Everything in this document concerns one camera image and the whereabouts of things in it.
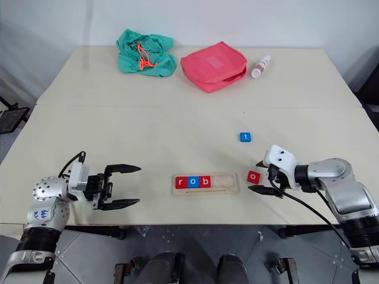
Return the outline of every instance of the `blue block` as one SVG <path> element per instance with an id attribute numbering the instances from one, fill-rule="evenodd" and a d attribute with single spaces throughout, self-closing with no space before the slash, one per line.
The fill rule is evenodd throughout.
<path id="1" fill-rule="evenodd" d="M 250 132 L 241 132 L 239 134 L 239 140 L 241 142 L 251 142 L 251 135 Z"/>
<path id="2" fill-rule="evenodd" d="M 198 176 L 189 176 L 187 177 L 187 187 L 188 188 L 199 188 L 200 187 L 200 178 Z"/>

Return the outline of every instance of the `white bottle cap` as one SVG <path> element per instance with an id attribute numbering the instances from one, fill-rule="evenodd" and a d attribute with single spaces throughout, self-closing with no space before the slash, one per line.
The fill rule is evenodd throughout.
<path id="1" fill-rule="evenodd" d="M 260 71 L 258 68 L 254 68 L 253 71 L 251 71 L 251 76 L 252 76 L 254 79 L 259 78 L 260 75 L 261 75 L 261 71 Z"/>

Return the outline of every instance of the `orange drawstring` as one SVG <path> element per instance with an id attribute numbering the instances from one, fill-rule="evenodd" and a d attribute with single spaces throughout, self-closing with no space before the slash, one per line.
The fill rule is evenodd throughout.
<path id="1" fill-rule="evenodd" d="M 138 50 L 138 53 L 141 56 L 141 59 L 140 59 L 140 70 L 143 70 L 145 66 L 155 67 L 158 64 L 158 63 L 151 64 L 148 53 L 146 52 L 145 49 L 142 48 L 141 44 L 139 44 L 139 43 L 137 43 L 137 50 Z"/>

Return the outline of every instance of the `white wall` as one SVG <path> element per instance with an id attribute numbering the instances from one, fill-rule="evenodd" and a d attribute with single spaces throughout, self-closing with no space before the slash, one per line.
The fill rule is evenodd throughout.
<path id="1" fill-rule="evenodd" d="M 378 0 L 0 0 L 0 83 L 33 104 L 80 45 L 130 28 L 180 46 L 323 47 L 353 90 L 379 61 Z"/>

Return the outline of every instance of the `green cloth bag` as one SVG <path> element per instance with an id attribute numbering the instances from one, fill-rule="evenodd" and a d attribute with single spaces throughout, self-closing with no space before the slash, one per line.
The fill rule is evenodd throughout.
<path id="1" fill-rule="evenodd" d="M 143 35 L 135 31 L 125 30 L 116 45 L 118 54 L 118 68 L 123 73 L 140 73 L 149 76 L 167 77 L 173 74 L 176 60 L 173 55 L 166 53 L 173 45 L 173 39 L 159 34 Z M 137 51 L 137 43 L 148 53 L 150 62 L 157 63 L 155 67 L 144 67 L 140 70 L 141 56 Z"/>

